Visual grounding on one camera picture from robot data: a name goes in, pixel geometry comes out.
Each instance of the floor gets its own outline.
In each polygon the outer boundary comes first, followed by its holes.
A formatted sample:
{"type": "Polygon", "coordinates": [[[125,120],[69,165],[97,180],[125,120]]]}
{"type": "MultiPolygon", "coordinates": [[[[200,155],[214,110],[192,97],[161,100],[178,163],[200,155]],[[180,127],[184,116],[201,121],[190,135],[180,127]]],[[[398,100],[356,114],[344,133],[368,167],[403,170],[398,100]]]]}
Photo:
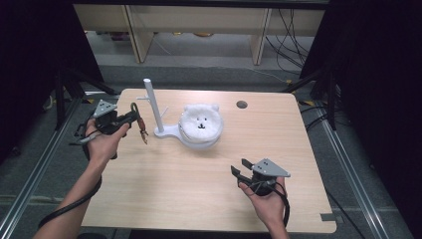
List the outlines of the floor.
{"type": "MultiPolygon", "coordinates": [[[[128,41],[113,41],[109,34],[100,35],[96,32],[87,32],[87,37],[103,74],[109,73],[105,76],[106,81],[113,79],[114,82],[110,83],[118,87],[133,83],[120,80],[123,74],[117,75],[113,71],[113,67],[129,67],[131,69],[176,68],[172,71],[174,76],[177,77],[180,77],[180,71],[185,69],[203,72],[242,71],[249,73],[248,75],[256,74],[262,78],[271,79],[271,81],[280,85],[280,88],[286,87],[290,80],[296,81],[300,71],[297,64],[278,57],[268,42],[265,45],[261,65],[254,66],[249,51],[248,36],[216,34],[210,37],[198,37],[191,33],[158,33],[154,36],[146,61],[142,64],[135,62],[128,41]]],[[[280,46],[280,42],[274,36],[269,37],[269,41],[276,48],[280,46]]],[[[298,41],[303,48],[309,49],[313,38],[300,37],[298,41]]],[[[286,45],[290,49],[295,48],[292,41],[287,41],[286,45]]],[[[297,62],[301,62],[297,53],[285,52],[297,62]]],[[[311,87],[312,84],[295,92],[301,110],[311,108],[312,106],[309,106],[309,104],[315,104],[314,102],[310,103],[309,91],[311,87]]],[[[259,91],[260,88],[257,85],[251,85],[250,90],[259,91]]],[[[54,152],[54,158],[46,165],[39,181],[30,182],[35,183],[36,186],[30,194],[29,202],[23,203],[22,207],[25,210],[17,215],[19,222],[12,226],[13,232],[11,232],[10,238],[30,238],[36,231],[39,218],[51,212],[63,197],[63,195],[53,192],[66,191],[71,186],[70,182],[76,180],[79,172],[84,169],[83,163],[75,163],[79,162],[78,158],[83,157],[80,151],[73,150],[73,152],[70,152],[68,149],[63,150],[61,148],[69,147],[69,143],[75,139],[73,136],[74,128],[78,126],[78,122],[84,118],[90,109],[91,106],[87,104],[82,104],[78,108],[74,116],[75,120],[69,125],[70,129],[59,137],[60,145],[54,152]]],[[[316,123],[312,123],[322,114],[324,114],[323,110],[306,111],[303,112],[303,119],[304,124],[310,128],[309,137],[325,188],[329,195],[332,195],[330,203],[336,215],[337,231],[329,235],[292,234],[292,238],[412,238],[400,213],[377,177],[376,171],[370,167],[370,160],[359,145],[357,135],[350,126],[347,117],[344,114],[336,114],[337,131],[332,131],[325,120],[317,120],[316,123]],[[335,150],[335,145],[343,147],[345,152],[335,150]],[[347,172],[350,165],[354,173],[347,172]],[[356,182],[356,180],[358,182],[357,187],[351,183],[356,182]],[[373,211],[370,208],[369,210],[363,208],[364,205],[372,206],[373,211]],[[381,224],[372,223],[372,216],[379,217],[381,224]],[[350,217],[358,228],[357,230],[347,217],[350,217]]],[[[30,146],[26,150],[22,150],[20,155],[11,155],[8,160],[0,165],[0,191],[2,192],[0,195],[0,215],[2,217],[10,213],[10,208],[13,208],[14,203],[16,204],[15,199],[19,198],[17,195],[28,184],[28,178],[31,177],[33,169],[38,166],[39,158],[44,156],[44,149],[46,145],[49,145],[48,135],[54,137],[54,124],[54,108],[51,108],[36,120],[33,130],[28,133],[25,141],[22,142],[22,145],[30,146]]],[[[100,232],[107,238],[130,237],[130,230],[124,228],[83,228],[82,232],[100,232]]],[[[145,232],[141,235],[143,238],[169,236],[165,233],[158,235],[153,234],[153,232],[145,232]]]]}

